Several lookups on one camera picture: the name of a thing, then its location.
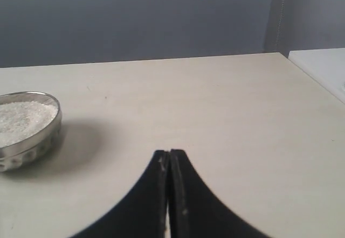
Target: white table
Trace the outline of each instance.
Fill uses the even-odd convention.
[[[345,48],[291,51],[289,60],[345,103]]]
[[[270,236],[345,235],[345,106],[280,54],[5,68],[0,90],[55,95],[67,130],[0,175],[0,237],[78,232],[170,148]]]

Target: white granular substance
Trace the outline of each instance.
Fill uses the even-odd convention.
[[[0,148],[36,134],[44,129],[57,113],[56,107],[39,102],[0,105]]]

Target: round metal container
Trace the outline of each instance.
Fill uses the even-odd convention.
[[[62,111],[59,101],[54,96],[40,92],[20,92],[0,96],[0,105],[33,101],[56,107],[57,114],[44,129],[33,136],[0,148],[0,172],[19,168],[38,159],[53,147],[59,137]]]

